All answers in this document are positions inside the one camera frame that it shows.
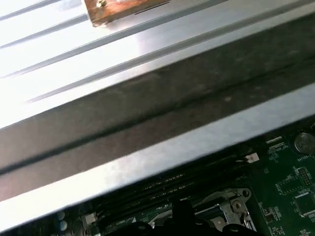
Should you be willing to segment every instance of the motherboard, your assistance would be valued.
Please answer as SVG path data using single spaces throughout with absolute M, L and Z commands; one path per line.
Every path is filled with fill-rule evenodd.
M 229 183 L 224 190 L 225 194 L 239 191 L 239 196 L 249 197 L 245 206 L 251 215 L 248 221 L 252 224 L 250 228 L 266 236 L 315 236 L 314 134 L 315 124 L 254 144 L 259 161 L 251 165 L 246 177 Z M 198 194 L 185 199 L 198 206 L 209 200 L 209 196 L 201 197 Z M 107 227 L 107 232 L 137 221 L 152 225 L 158 216 L 163 218 L 167 213 L 170 215 L 171 207 L 171 203 L 162 204 L 114 222 Z M 226 224 L 226 219 L 220 216 L 210 220 L 217 229 L 220 229 L 218 223 Z
M 154 229 L 172 220 L 179 200 L 219 232 L 237 224 L 265 236 L 315 236 L 315 123 L 302 127 L 238 144 L 4 235 L 111 236 L 134 224 Z
M 251 169 L 252 216 L 267 236 L 315 235 L 314 127 L 267 140 Z

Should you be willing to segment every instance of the metal panel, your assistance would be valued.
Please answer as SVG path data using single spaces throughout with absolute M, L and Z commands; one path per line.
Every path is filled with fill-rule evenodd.
M 0 177 L 0 201 L 87 171 L 309 85 L 314 82 L 314 73 L 314 59 L 308 59 L 300 62 L 299 65 L 286 66 L 286 68 L 259 76 L 246 83 L 210 93 L 197 101 L 183 103 L 181 106 L 177 106 L 176 109 L 171 108 L 168 113 L 160 114 L 146 121 L 138 119 L 136 125 L 120 127 L 120 131 L 106 134 L 103 137 L 96 136 L 94 140 L 81 140 L 77 146 L 63 147 L 59 150 L 59 153 L 55 151 L 48 158 L 36 163 L 31 162 L 34 160 L 28 160 L 23 163 L 24 165 L 28 164 L 27 166 L 11 170 Z M 147 84 L 140 84 L 140 87 L 133 89 L 138 91 L 137 88 L 147 88 Z M 143 98 L 143 93 L 139 94 L 139 98 Z M 98 99 L 94 97 L 94 100 L 92 99 L 92 102 L 89 102 L 91 106 L 94 106 L 94 109 L 102 109 L 97 104 Z M 89 107 L 87 102 L 83 103 L 81 101 L 81 104 L 85 104 L 84 107 Z M 303 101 L 301 101 L 301 105 L 304 109 L 309 109 L 308 104 L 303 105 Z M 77 109 L 78 107 L 71 106 L 71 109 L 68 110 L 70 114 L 61 114 L 62 118 L 67 115 L 68 117 L 69 115 L 76 116 L 78 114 L 76 113 Z M 99 116 L 92 116 L 89 119 L 93 123 L 99 120 Z M 80 124 L 76 123 L 71 126 L 73 130 L 78 127 L 80 128 Z M 63 135 L 58 131 L 50 134 L 57 137 Z M 43 141 L 47 142 L 47 136 L 43 133 L 38 138 L 42 137 Z M 24 141 L 29 145 L 32 144 L 26 139 Z
M 0 203 L 0 232 L 315 114 L 315 84 Z
M 162 67 L 175 62 L 178 58 L 199 54 L 222 43 L 312 12 L 314 9 L 315 3 L 293 10 L 289 8 L 287 12 L 281 8 L 282 14 L 267 19 L 266 14 L 260 14 L 254 18 L 258 18 L 258 22 L 247 27 L 242 27 L 244 21 L 240 21 L 229 25 L 228 29 L 211 31 L 210 35 L 206 33 L 202 36 L 208 39 L 214 35 L 212 39 L 131 67 L 107 77 L 107 80 L 98 80 L 28 105 L 24 104 L 17 113 L 14 113 L 11 106 L 7 112 L 2 108 L 1 120 L 10 122 L 14 115 L 18 120 L 31 115 L 34 111 L 38 112 L 40 109 L 44 111 L 49 106 L 62 104 L 65 99 L 114 85 L 121 80 L 151 71 L 154 67 Z M 278 26 L 6 127 L 0 130 L 2 156 L 0 173 L 7 173 L 50 158 L 52 155 L 117 132 L 156 114 L 168 112 L 173 107 L 183 106 L 185 102 L 209 92 L 242 83 L 252 77 L 312 57 L 315 54 L 314 19 L 315 15 L 310 15 L 296 22 Z M 103 72 L 95 75 L 97 78 L 105 76 Z M 300 80 L 296 82 L 297 88 L 302 86 L 300 83 Z
M 217 37 L 225 42 L 236 40 L 239 35 L 226 34 L 257 21 L 310 3 L 304 12 L 280 17 L 271 25 L 309 14 L 314 11 L 312 2 L 172 0 L 115 21 L 105 29 L 91 26 L 84 6 L 77 0 L 51 0 L 35 5 L 29 1 L 20 10 L 13 7 L 11 13 L 0 18 L 0 28 L 9 32 L 0 39 L 0 104 L 4 113 L 10 114 L 2 119 L 0 127 L 157 69 L 162 66 L 156 63 L 159 58 L 167 57 L 171 63 L 195 55 L 192 50 L 188 52 L 189 48 L 207 40 L 210 40 L 207 47 L 198 52 L 219 46 L 220 43 L 211 40 Z M 251 28 L 247 35 L 263 29 Z M 89 84 L 98 80 L 106 85 L 91 89 Z M 86 88 L 68 95 L 69 90 L 82 86 Z M 54 96 L 65 92 L 68 93 L 62 99 Z M 34 102 L 51 96 L 54 98 L 45 105 L 38 105 L 40 109 L 29 111 L 30 103 L 31 107 L 36 106 Z

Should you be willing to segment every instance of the dark gray strip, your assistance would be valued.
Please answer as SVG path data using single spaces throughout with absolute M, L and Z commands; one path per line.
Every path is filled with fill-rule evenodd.
M 180 11 L 177 11 L 177 12 L 165 15 L 165 16 L 161 16 L 161 17 L 159 17 L 157 19 L 153 19 L 153 20 L 150 20 L 150 21 L 138 24 L 136 26 L 130 27 L 128 29 L 122 30 L 120 32 L 111 34 L 109 36 L 100 38 L 100 39 L 98 39 L 96 41 L 93 41 L 93 42 L 91 42 L 89 44 L 86 44 L 86 45 L 83 45 L 81 47 L 75 48 L 75 49 L 73 49 L 73 50 L 71 50 L 69 52 L 60 54 L 60 55 L 58 55 L 56 57 L 44 60 L 44 61 L 42 61 L 40 63 L 35 64 L 35 65 L 31 65 L 31 66 L 29 66 L 27 68 L 24 68 L 22 70 L 13 72 L 13 73 L 5 75 L 5 76 L 2 76 L 2 77 L 0 77 L 0 79 L 2 79 L 2 78 L 11 78 L 11 77 L 15 77 L 15 76 L 18 76 L 18 75 L 26 74 L 28 72 L 37 70 L 39 68 L 42 68 L 42 67 L 54 64 L 54 63 L 56 63 L 58 61 L 65 60 L 67 58 L 76 56 L 78 54 L 87 52 L 89 50 L 92 50 L 92 49 L 104 46 L 104 45 L 109 44 L 109 43 L 112 43 L 112 42 L 114 42 L 116 40 L 128 37 L 128 36 L 136 34 L 136 33 L 139 33 L 141 31 L 148 30 L 150 28 L 162 25 L 162 24 L 167 23 L 169 21 L 173 21 L 173 20 L 176 20 L 178 18 L 190 15 L 190 14 L 192 14 L 194 12 L 201 11 L 203 9 L 209 8 L 209 7 L 214 6 L 214 5 L 218 5 L 218 4 L 220 4 L 222 2 L 225 2 L 225 1 L 228 1 L 228 0 L 209 0 L 209 1 L 206 1 L 206 2 L 203 2 L 203 3 L 200 3 L 198 5 L 192 6 L 190 8 L 186 8 L 186 9 L 183 9 L 183 10 L 180 10 Z
M 112 130 L 107 130 L 105 132 L 100 132 L 99 130 L 98 132 L 90 136 L 81 138 L 80 140 L 74 140 L 73 142 L 68 143 L 68 144 L 63 144 L 62 147 L 56 148 L 54 150 L 49 150 L 46 153 L 42 153 L 41 155 L 34 156 L 20 162 L 15 162 L 4 168 L 1 168 L 0 166 L 0 175 L 7 174 L 16 169 L 31 165 L 33 163 L 42 161 L 50 157 L 54 158 L 55 156 L 64 155 L 64 153 L 70 152 L 72 150 L 80 149 L 80 147 L 84 147 L 85 145 L 93 146 L 93 142 L 100 144 L 102 140 L 107 139 L 108 136 L 110 137 L 111 135 L 115 133 L 118 133 L 119 135 L 119 131 L 121 130 L 123 131 L 124 129 L 129 129 L 129 128 L 132 129 L 134 125 L 141 126 L 141 122 L 143 121 L 144 123 L 146 122 L 154 123 L 157 120 L 164 119 L 164 117 L 169 117 L 169 116 L 172 117 L 172 113 L 180 113 L 181 115 L 175 118 L 173 117 L 173 119 L 169 119 L 168 120 L 168 122 L 170 122 L 169 125 L 166 125 L 167 122 L 165 123 L 165 129 L 164 131 L 162 131 L 161 136 L 158 137 L 157 134 L 159 134 L 159 131 L 155 131 L 154 139 L 162 138 L 162 137 L 165 139 L 171 138 L 170 137 L 171 133 L 167 133 L 167 132 L 165 133 L 165 131 L 168 131 L 168 129 L 172 130 L 172 135 L 175 136 L 174 132 L 178 131 L 177 130 L 179 128 L 178 124 L 183 124 L 187 122 L 187 120 L 190 120 L 191 124 L 185 123 L 185 125 L 181 127 L 181 132 L 189 131 L 189 129 L 197 128 L 198 125 L 196 124 L 199 124 L 199 125 L 206 124 L 207 122 L 209 122 L 209 120 L 215 121 L 216 118 L 220 119 L 225 116 L 231 115 L 233 113 L 239 112 L 250 106 L 254 106 L 261 102 L 265 102 L 267 98 L 268 99 L 274 98 L 276 96 L 298 89 L 301 86 L 309 85 L 308 87 L 311 89 L 311 91 L 314 91 L 315 89 L 315 83 L 313 83 L 314 81 L 313 72 L 315 71 L 314 62 L 315 62 L 315 59 L 310 58 L 310 59 L 305 60 L 304 62 L 300 62 L 297 65 L 290 65 L 290 66 L 287 66 L 286 68 L 281 68 L 278 71 L 273 71 L 273 73 L 270 73 L 268 75 L 263 75 L 263 76 L 253 78 L 251 81 L 248 81 L 247 83 L 243 83 L 239 86 L 230 86 L 225 91 L 218 91 L 217 93 L 209 94 L 207 97 L 202 97 L 198 99 L 191 97 L 190 98 L 191 101 L 182 101 L 181 105 L 177 104 L 177 107 L 172 107 L 171 105 L 170 107 L 164 108 L 165 110 L 163 111 L 155 111 L 156 112 L 155 114 L 151 114 L 146 118 L 138 117 L 136 121 L 131 120 L 129 121 L 129 123 L 126 123 L 118 128 L 115 127 Z M 200 107 L 203 107 L 203 105 L 206 102 L 209 102 L 208 106 L 211 107 L 211 109 L 207 109 L 208 110 L 207 112 L 204 112 L 201 115 L 201 117 L 198 117 L 198 115 L 195 113 L 196 112 L 195 106 L 200 109 L 198 112 L 201 113 L 203 109 L 201 109 Z M 217 106 L 216 108 L 218 110 L 215 111 L 216 108 L 214 107 L 212 103 L 216 104 Z M 314 109 L 315 109 L 315 106 L 312 109 L 306 108 L 305 110 L 309 112 L 310 115 L 314 115 L 315 114 L 315 112 L 313 112 Z M 185 114 L 186 111 L 188 112 L 193 111 L 194 114 L 193 115 Z M 149 126 L 149 128 L 142 130 L 142 132 L 145 132 L 145 134 L 148 134 L 147 131 L 149 129 L 153 128 L 154 130 L 156 127 L 157 126 L 153 126 L 153 127 Z
M 174 166 L 193 161 L 204 154 L 213 153 L 226 146 L 232 146 L 256 135 L 306 118 L 315 113 L 315 106 L 313 106 L 314 84 L 283 97 L 271 101 L 267 100 L 298 88 L 301 84 L 297 86 L 297 83 L 301 80 L 296 81 L 296 78 L 304 80 L 308 77 L 304 80 L 308 84 L 309 81 L 312 81 L 313 72 L 314 66 L 310 70 L 302 66 L 299 71 L 282 71 L 267 76 L 269 79 L 257 78 L 248 84 L 226 89 L 183 109 L 158 116 L 130 129 L 108 135 L 95 142 L 87 143 L 0 176 L 0 186 L 6 186 L 0 189 L 0 201 L 113 160 L 118 163 L 123 161 L 125 164 L 115 165 L 114 168 L 109 165 L 111 168 L 105 168 L 102 172 L 106 177 L 101 178 L 103 181 L 98 182 L 101 182 L 102 185 L 99 187 L 105 193 L 112 190 L 108 188 L 113 183 L 112 181 L 117 180 L 119 182 L 118 185 L 114 186 L 115 188 L 123 187 L 127 182 L 132 183 L 140 180 L 139 177 L 149 177 Z M 141 151 L 127 156 L 137 150 Z M 93 192 L 88 191 L 88 194 L 88 198 L 95 197 Z M 86 200 L 75 198 L 82 196 L 80 194 L 69 193 L 67 196 L 72 197 L 70 204 Z
M 4 173 L 28 165 L 20 168 L 22 171 L 33 162 L 38 161 L 36 166 L 41 167 L 50 166 L 45 164 L 49 162 L 66 168 L 62 170 L 58 167 L 56 170 L 50 167 L 54 173 L 42 169 L 43 176 L 49 181 L 52 180 L 50 177 L 57 180 L 313 83 L 314 61 L 306 63 L 305 60 L 315 55 L 314 21 L 315 14 L 300 18 L 0 129 L 0 170 Z M 275 79 L 274 83 L 268 84 L 270 79 Z M 236 86 L 249 84 L 252 80 L 259 83 L 244 89 Z M 234 91 L 239 93 L 237 97 L 225 93 L 218 98 L 219 90 L 227 91 L 231 86 L 235 86 Z M 157 117 L 175 108 L 184 108 L 188 103 L 209 94 L 213 95 L 209 105 L 196 109 L 194 104 L 191 107 L 193 113 L 177 113 L 164 121 Z M 228 101 L 232 98 L 234 103 L 222 103 L 225 98 Z M 148 121 L 147 126 L 139 130 L 140 123 L 145 120 L 155 121 Z M 123 131 L 130 126 L 135 127 L 134 132 Z M 92 148 L 95 154 L 99 152 L 100 155 L 82 152 L 78 148 L 113 133 L 121 139 L 110 139 L 108 145 L 100 142 L 100 147 Z M 77 148 L 78 153 L 73 156 L 65 154 L 60 157 L 62 162 L 56 161 L 59 160 L 58 153 L 73 148 Z M 38 179 L 41 175 L 35 175 L 35 171 L 30 171 L 30 175 L 32 173 L 37 178 L 30 180 L 29 185 L 19 185 L 14 193 L 21 193 L 30 185 L 47 180 Z M 5 176 L 8 178 L 5 182 L 10 182 L 13 187 L 10 177 Z M 7 188 L 3 191 L 5 196 L 13 194 Z
M 66 86 L 61 87 L 59 89 L 56 89 L 56 90 L 53 90 L 53 91 L 48 92 L 46 94 L 43 94 L 41 96 L 38 96 L 38 97 L 36 97 L 34 99 L 31 99 L 31 100 L 27 101 L 27 103 L 36 102 L 36 101 L 39 101 L 41 99 L 44 99 L 44 98 L 47 98 L 47 97 L 59 94 L 61 92 L 65 92 L 65 91 L 67 91 L 69 89 L 73 89 L 75 87 L 82 86 L 82 85 L 84 85 L 86 83 L 91 83 L 93 81 L 97 81 L 99 79 L 106 78 L 106 77 L 111 76 L 113 74 L 116 74 L 116 73 L 119 73 L 121 71 L 127 70 L 129 68 L 133 68 L 135 66 L 144 64 L 146 62 L 149 62 L 149 61 L 152 61 L 154 59 L 160 58 L 160 57 L 165 56 L 167 54 L 171 54 L 171 53 L 174 53 L 176 51 L 182 50 L 184 48 L 188 48 L 188 47 L 191 47 L 193 45 L 202 43 L 204 41 L 207 41 L 207 40 L 210 40 L 210 39 L 222 36 L 224 34 L 233 32 L 233 31 L 241 29 L 243 27 L 246 27 L 246 26 L 255 24 L 257 22 L 266 20 L 266 19 L 268 19 L 270 17 L 275 17 L 277 15 L 284 14 L 284 13 L 289 12 L 289 11 L 295 9 L 295 8 L 298 8 L 298 7 L 304 6 L 306 4 L 309 4 L 310 2 L 313 2 L 313 1 L 314 0 L 303 0 L 303 1 L 293 2 L 291 4 L 288 4 L 288 5 L 276 8 L 276 9 L 268 11 L 268 12 L 264 12 L 262 14 L 253 16 L 251 18 L 247 18 L 245 20 L 235 22 L 235 23 L 233 23 L 231 25 L 228 25 L 228 26 L 225 26 L 225 27 L 222 27 L 222 28 L 219 28 L 219 29 L 215 29 L 213 31 L 201 34 L 201 35 L 196 36 L 194 38 L 190 38 L 188 40 L 185 40 L 185 41 L 182 41 L 180 43 L 171 45 L 169 47 L 166 47 L 166 48 L 157 50 L 155 52 L 152 52 L 152 53 L 140 56 L 140 57 L 138 57 L 136 59 L 132 59 L 132 60 L 126 61 L 124 63 L 115 65 L 113 67 L 110 67 L 108 69 L 100 71 L 100 72 L 98 72 L 96 74 L 93 74 L 93 75 L 91 75 L 89 77 L 86 77 L 86 78 L 84 78 L 82 80 L 76 81 L 76 82 L 74 82 L 72 84 L 66 85 Z

